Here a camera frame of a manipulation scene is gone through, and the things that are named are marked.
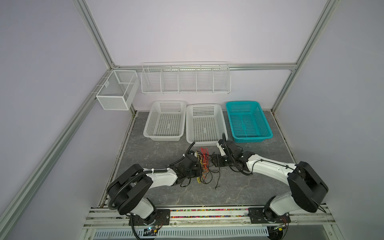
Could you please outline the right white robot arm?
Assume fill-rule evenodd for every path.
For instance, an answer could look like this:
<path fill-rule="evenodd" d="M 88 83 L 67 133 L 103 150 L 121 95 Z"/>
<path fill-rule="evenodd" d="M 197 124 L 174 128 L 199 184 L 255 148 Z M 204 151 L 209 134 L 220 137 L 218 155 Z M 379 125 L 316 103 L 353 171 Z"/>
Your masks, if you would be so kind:
<path fill-rule="evenodd" d="M 265 175 L 289 186 L 287 193 L 271 197 L 264 205 L 262 216 L 269 223 L 274 223 L 291 211 L 316 213 L 329 192 L 325 182 L 306 162 L 289 164 L 267 159 L 249 151 L 244 152 L 230 140 L 219 140 L 217 147 L 220 156 L 214 161 L 216 167 L 234 168 L 235 172 L 245 176 Z"/>

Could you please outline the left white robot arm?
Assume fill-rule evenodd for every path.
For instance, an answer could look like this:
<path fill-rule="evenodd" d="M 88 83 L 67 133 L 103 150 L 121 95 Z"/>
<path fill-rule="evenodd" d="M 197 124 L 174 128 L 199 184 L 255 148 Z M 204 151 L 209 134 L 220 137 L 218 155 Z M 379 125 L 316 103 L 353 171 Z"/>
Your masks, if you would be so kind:
<path fill-rule="evenodd" d="M 153 222 L 157 208 L 146 198 L 147 192 L 158 187 L 182 186 L 185 180 L 199 178 L 202 173 L 198 158 L 190 153 L 163 169 L 145 169 L 134 164 L 107 187 L 108 209 Z"/>

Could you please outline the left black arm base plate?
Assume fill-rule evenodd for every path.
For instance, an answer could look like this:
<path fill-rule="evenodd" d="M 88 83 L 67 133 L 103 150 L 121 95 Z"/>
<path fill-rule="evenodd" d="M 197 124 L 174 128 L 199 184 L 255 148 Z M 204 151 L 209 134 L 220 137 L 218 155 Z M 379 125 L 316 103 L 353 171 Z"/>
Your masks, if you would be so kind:
<path fill-rule="evenodd" d="M 170 219 L 170 209 L 157 209 L 153 213 L 151 213 L 146 219 L 143 219 L 138 215 L 133 215 L 132 223 L 134 224 L 134 226 L 168 226 L 170 224 Z"/>

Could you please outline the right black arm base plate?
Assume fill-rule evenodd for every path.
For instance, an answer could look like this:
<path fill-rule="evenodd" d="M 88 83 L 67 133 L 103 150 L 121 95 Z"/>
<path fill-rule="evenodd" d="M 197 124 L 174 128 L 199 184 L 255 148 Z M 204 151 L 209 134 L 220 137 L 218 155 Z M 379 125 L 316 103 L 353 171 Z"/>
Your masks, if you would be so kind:
<path fill-rule="evenodd" d="M 291 218 L 288 214 L 278 216 L 270 209 L 262 207 L 248 208 L 248 217 L 252 224 L 289 224 Z"/>

